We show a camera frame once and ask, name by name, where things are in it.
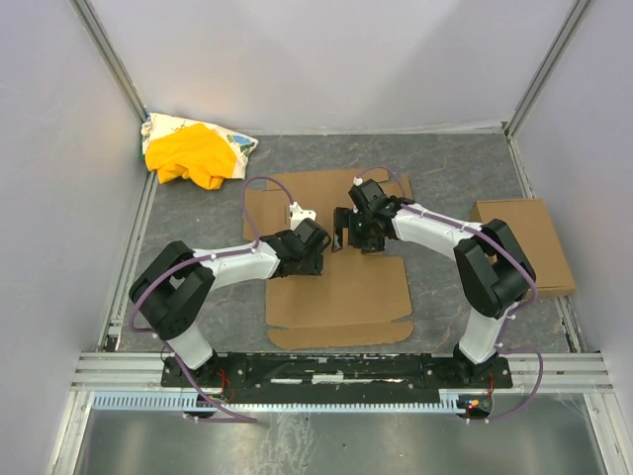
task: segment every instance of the robotic arm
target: robotic arm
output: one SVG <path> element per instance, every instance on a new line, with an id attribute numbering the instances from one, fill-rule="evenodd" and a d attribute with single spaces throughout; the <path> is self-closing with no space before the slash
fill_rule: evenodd
<path id="1" fill-rule="evenodd" d="M 322 274 L 329 235 L 315 222 L 314 212 L 304 211 L 296 203 L 291 212 L 290 230 L 245 245 L 203 250 L 174 241 L 133 284 L 130 299 L 137 305 L 142 300 L 139 310 L 153 331 L 189 368 L 198 369 L 214 355 L 196 323 L 210 291 L 244 280 Z M 177 264 L 196 259 L 198 262 L 172 272 Z M 180 285 L 174 286 L 170 276 Z M 147 293 L 152 285 L 155 288 Z"/>
<path id="2" fill-rule="evenodd" d="M 480 377 L 497 357 L 504 320 L 529 289 L 525 275 L 507 255 L 535 280 L 509 226 L 501 220 L 483 225 L 431 213 L 413 200 L 387 196 L 374 180 L 357 178 L 349 195 L 354 209 L 334 211 L 332 251 L 342 248 L 343 229 L 348 229 L 349 244 L 362 252 L 382 251 L 390 238 L 424 245 L 456 261 L 472 309 L 454 359 L 465 380 Z"/>

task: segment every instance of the open cardboard box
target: open cardboard box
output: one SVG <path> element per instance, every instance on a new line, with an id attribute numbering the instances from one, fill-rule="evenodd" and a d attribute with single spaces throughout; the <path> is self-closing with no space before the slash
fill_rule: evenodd
<path id="1" fill-rule="evenodd" d="M 478 201 L 471 219 L 487 223 L 498 218 L 509 224 L 536 273 L 540 297 L 559 297 L 576 290 L 576 282 L 543 200 Z"/>
<path id="2" fill-rule="evenodd" d="M 281 173 L 272 175 L 286 185 L 302 208 L 316 211 L 316 220 L 333 235 L 334 208 L 351 207 L 347 194 L 361 169 Z M 402 193 L 387 172 L 372 170 L 385 193 Z M 411 196 L 408 178 L 402 180 Z M 263 235 L 290 225 L 288 198 L 277 185 L 246 191 L 246 206 Z M 244 222 L 244 237 L 253 239 Z M 356 346 L 402 341 L 412 322 L 395 322 L 411 313 L 405 263 L 399 256 L 361 254 L 348 246 L 325 252 L 321 276 L 289 276 L 266 281 L 268 336 L 284 349 Z"/>

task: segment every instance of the yellow cloth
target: yellow cloth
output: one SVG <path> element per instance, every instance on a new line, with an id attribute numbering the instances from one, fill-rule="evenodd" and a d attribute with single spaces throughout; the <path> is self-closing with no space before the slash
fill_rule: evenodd
<path id="1" fill-rule="evenodd" d="M 233 177 L 237 156 L 230 145 L 204 124 L 195 124 L 156 139 L 145 153 L 147 169 L 166 183 L 181 176 L 207 190 L 220 188 Z"/>

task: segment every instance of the cardboard sheet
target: cardboard sheet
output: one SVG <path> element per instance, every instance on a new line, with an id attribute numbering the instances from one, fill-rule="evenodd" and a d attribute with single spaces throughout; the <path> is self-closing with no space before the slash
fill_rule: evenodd
<path id="1" fill-rule="evenodd" d="M 333 210 L 351 207 L 347 192 L 360 169 L 273 175 L 293 193 L 305 209 L 332 235 Z M 386 182 L 387 173 L 364 175 L 381 182 L 388 194 L 401 195 L 398 184 Z M 406 176 L 402 182 L 411 196 Z M 248 190 L 246 204 L 263 235 L 289 226 L 288 199 L 274 184 L 268 190 Z M 244 237 L 253 238 L 244 223 Z M 358 249 L 325 253 L 321 276 L 290 276 L 266 283 L 266 322 L 277 327 L 269 338 L 284 349 L 356 346 L 402 341 L 412 322 L 394 322 L 411 313 L 403 259 L 382 254 L 362 255 Z"/>
<path id="2" fill-rule="evenodd" d="M 534 268 L 540 297 L 574 292 L 574 276 L 543 200 L 478 201 L 471 218 L 480 223 L 498 218 L 509 224 Z"/>

